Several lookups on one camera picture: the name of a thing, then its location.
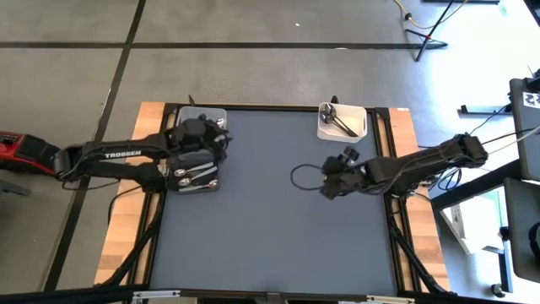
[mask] gray mat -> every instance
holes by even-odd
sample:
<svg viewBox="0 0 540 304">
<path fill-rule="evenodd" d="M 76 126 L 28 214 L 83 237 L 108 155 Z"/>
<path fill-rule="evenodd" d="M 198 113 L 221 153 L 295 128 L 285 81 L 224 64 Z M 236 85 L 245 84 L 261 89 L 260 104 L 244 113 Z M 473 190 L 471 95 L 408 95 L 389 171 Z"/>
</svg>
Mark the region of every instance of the gray mat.
<svg viewBox="0 0 540 304">
<path fill-rule="evenodd" d="M 344 143 L 316 136 L 316 113 L 228 111 L 235 138 L 216 193 L 169 193 L 151 288 L 395 295 L 381 197 L 333 201 L 289 181 Z M 356 148 L 376 157 L 373 130 Z M 306 187 L 317 170 L 297 171 Z"/>
</svg>

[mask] red power drill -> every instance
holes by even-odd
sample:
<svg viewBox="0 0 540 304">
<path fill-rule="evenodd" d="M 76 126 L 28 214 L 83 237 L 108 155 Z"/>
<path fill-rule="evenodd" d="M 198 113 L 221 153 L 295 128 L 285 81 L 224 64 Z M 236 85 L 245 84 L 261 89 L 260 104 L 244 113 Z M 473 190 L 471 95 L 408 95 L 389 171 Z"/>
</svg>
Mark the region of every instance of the red power drill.
<svg viewBox="0 0 540 304">
<path fill-rule="evenodd" d="M 0 131 L 0 169 L 52 176 L 51 158 L 59 150 L 29 134 Z"/>
</svg>

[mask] white plastic bin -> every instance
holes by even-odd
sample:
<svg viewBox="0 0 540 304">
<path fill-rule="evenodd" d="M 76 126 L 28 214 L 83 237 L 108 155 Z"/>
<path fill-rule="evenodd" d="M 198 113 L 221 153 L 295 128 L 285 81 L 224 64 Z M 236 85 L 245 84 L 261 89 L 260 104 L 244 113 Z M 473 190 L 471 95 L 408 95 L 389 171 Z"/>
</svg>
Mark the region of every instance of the white plastic bin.
<svg viewBox="0 0 540 304">
<path fill-rule="evenodd" d="M 324 110 L 327 102 L 319 105 L 319 112 Z M 358 137 L 348 136 L 342 129 L 333 123 L 324 123 L 317 117 L 317 136 L 320 139 L 333 140 L 344 143 L 358 143 L 367 133 L 367 111 L 362 106 L 348 106 L 332 104 L 336 109 L 336 116 L 353 130 Z"/>
</svg>

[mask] concrete floor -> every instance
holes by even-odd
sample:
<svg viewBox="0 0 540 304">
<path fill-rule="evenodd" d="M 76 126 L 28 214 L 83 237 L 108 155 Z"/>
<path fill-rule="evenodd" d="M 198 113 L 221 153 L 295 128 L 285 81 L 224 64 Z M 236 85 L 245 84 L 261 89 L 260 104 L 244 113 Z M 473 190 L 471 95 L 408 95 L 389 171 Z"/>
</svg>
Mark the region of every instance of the concrete floor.
<svg viewBox="0 0 540 304">
<path fill-rule="evenodd" d="M 123 42 L 137 3 L 3 0 L 0 42 Z M 444 9 L 403 3 L 422 24 L 433 24 Z M 392 0 L 148 0 L 135 41 L 418 42 L 403 34 L 406 27 Z M 535 35 L 524 4 L 504 1 L 467 5 L 436 32 L 450 46 L 427 52 L 420 63 L 411 51 L 132 50 L 105 139 L 129 138 L 145 100 L 186 101 L 192 94 L 198 102 L 316 105 L 338 95 L 351 105 L 411 108 L 418 142 L 437 144 L 485 119 L 460 118 L 459 105 L 504 105 L 508 81 L 540 68 Z M 0 49 L 0 129 L 59 146 L 90 140 L 120 53 Z M 484 126 L 485 136 L 507 131 L 498 122 Z M 42 176 L 0 178 L 33 191 L 0 200 L 0 292 L 39 290 L 71 193 Z M 92 285 L 114 193 L 87 193 L 59 288 Z M 492 298 L 482 290 L 498 281 L 496 257 L 480 263 L 492 257 L 465 256 L 444 225 L 440 235 L 452 289 Z"/>
</svg>

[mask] wooden board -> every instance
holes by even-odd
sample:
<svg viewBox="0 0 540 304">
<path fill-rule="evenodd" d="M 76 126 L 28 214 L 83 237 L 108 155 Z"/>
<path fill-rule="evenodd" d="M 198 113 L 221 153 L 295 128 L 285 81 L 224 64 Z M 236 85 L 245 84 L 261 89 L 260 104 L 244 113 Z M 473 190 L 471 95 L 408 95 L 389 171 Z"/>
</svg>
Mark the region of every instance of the wooden board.
<svg viewBox="0 0 540 304">
<path fill-rule="evenodd" d="M 145 138 L 151 133 L 159 132 L 164 108 L 165 103 L 163 102 L 143 102 L 138 112 L 132 139 Z M 132 165 L 150 161 L 151 159 L 143 156 L 127 159 L 127 163 Z M 122 180 L 118 193 L 136 186 L 136 182 Z M 143 211 L 143 200 L 144 193 L 141 189 L 122 195 L 116 200 L 101 252 L 100 264 L 94 279 L 96 284 L 109 279 L 133 249 L 138 223 Z M 143 271 L 144 267 L 138 268 L 138 283 L 142 282 Z"/>
<path fill-rule="evenodd" d="M 138 119 L 133 131 L 133 139 L 143 138 L 151 133 L 157 133 L 161 124 L 165 103 L 143 102 L 141 104 Z M 391 127 L 394 135 L 397 155 L 403 156 L 418 150 L 416 135 L 413 129 L 413 120 L 408 109 L 390 109 Z M 381 126 L 381 137 L 386 138 L 384 125 Z M 389 155 L 388 144 L 382 140 L 383 151 Z M 139 164 L 149 161 L 148 158 L 137 157 L 129 159 L 131 164 Z M 135 187 L 134 182 L 122 181 L 118 192 Z M 107 231 L 103 252 L 101 253 L 100 265 L 95 277 L 95 283 L 107 280 L 114 270 L 120 265 L 126 255 L 131 251 L 137 234 L 138 222 L 142 213 L 143 193 L 140 190 L 120 197 L 112 212 L 111 224 Z M 413 245 L 420 260 L 427 270 L 435 277 L 437 282 L 447 290 L 450 289 L 446 266 L 440 248 L 435 218 L 429 202 L 422 198 L 413 197 L 408 200 L 407 211 L 413 235 Z M 145 267 L 146 252 L 142 254 L 139 263 L 136 282 L 142 282 L 142 274 Z M 412 289 L 410 271 L 407 258 L 401 253 L 402 271 L 404 273 L 407 290 Z"/>
<path fill-rule="evenodd" d="M 390 109 L 391 130 L 396 145 L 397 156 L 404 156 L 419 150 L 414 133 L 413 119 L 408 109 L 391 108 Z M 427 189 L 420 187 L 417 190 L 428 196 Z M 407 212 L 411 235 L 413 236 L 414 251 L 424 264 L 428 272 L 433 275 L 437 283 L 446 290 L 450 290 L 450 281 L 446 273 L 445 260 L 440 247 L 439 234 L 433 216 L 431 203 L 419 196 L 413 196 L 407 201 Z M 406 261 L 402 253 L 400 259 Z M 406 277 L 405 283 L 408 290 L 412 289 L 408 270 L 408 264 L 402 266 Z"/>
</svg>

